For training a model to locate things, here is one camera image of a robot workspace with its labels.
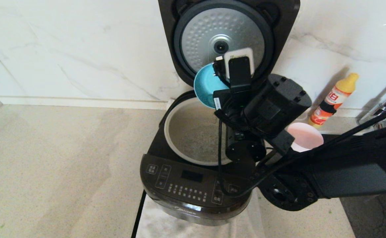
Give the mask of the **pink plastic bowl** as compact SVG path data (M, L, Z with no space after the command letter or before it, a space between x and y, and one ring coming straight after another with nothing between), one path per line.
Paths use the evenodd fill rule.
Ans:
M324 144L324 138L314 127L305 123L292 123L287 132L294 137L291 149L296 152L312 150Z

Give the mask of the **teal plastic bowl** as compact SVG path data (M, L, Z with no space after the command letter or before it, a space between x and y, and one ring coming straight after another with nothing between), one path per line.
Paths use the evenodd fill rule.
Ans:
M194 79L194 92L199 101L207 107L215 109L213 92L229 89L219 77L214 75L212 63L201 68Z

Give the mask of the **white raw rice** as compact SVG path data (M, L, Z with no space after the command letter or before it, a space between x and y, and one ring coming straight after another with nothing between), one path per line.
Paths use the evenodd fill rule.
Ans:
M181 143L181 152L193 159L206 164L216 164L218 154L218 131L200 131L185 137Z

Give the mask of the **black rice cooker lid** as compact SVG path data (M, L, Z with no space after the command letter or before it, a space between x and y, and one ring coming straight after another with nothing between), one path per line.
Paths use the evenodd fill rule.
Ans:
M226 52L249 47L252 84L261 84L282 52L300 0L158 0L179 77L193 86L197 72Z

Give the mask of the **grey inner pot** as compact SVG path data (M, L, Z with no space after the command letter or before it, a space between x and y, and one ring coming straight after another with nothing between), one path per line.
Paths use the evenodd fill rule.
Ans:
M164 136L170 148L183 160L202 166L217 166L190 159L181 152L181 143L185 137L200 131L215 131L219 133L218 118L214 109L202 104L196 97L177 104L167 115L164 122Z

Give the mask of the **black rice cooker base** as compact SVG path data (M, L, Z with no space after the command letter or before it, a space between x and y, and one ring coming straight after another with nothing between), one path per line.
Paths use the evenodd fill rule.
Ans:
M225 195L220 188L218 165L190 163L168 145L163 131L167 115L177 104L194 97L194 91L188 91L170 104L141 159L140 177L147 195L165 213L201 225L220 226L246 209L252 192L240 197Z

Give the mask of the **yellow capped detergent bottle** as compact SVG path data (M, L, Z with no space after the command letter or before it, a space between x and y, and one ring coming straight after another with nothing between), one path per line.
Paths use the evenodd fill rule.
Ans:
M308 124L320 128L332 117L349 96L356 90L359 74L351 73L335 83L325 99L319 104L308 119Z

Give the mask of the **chrome faucet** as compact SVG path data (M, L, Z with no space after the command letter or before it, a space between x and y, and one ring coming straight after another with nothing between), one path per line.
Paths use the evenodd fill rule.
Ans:
M376 104L372 109L365 113L360 119L357 120L359 125L373 119L379 115L386 113L386 99Z

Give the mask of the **white translucent mat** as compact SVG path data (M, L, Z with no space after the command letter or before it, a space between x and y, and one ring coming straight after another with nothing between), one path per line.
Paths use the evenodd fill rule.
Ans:
M205 226L166 214L146 196L135 238L267 238L252 192L246 209L221 226Z

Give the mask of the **black strip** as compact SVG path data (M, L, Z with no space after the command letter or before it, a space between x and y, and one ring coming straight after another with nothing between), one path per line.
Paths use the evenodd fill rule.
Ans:
M136 214L135 223L134 223L134 227L133 227L133 230L132 230L131 238L136 238L138 227L139 227L139 223L140 223L140 219L141 219L141 215L142 215L142 210L143 210L144 202L145 202L145 199L146 199L146 195L147 195L146 191L143 190L142 191L142 196L141 196L141 199L140 199L140 203L139 203L139 206L138 206L138 210L137 210L137 214Z

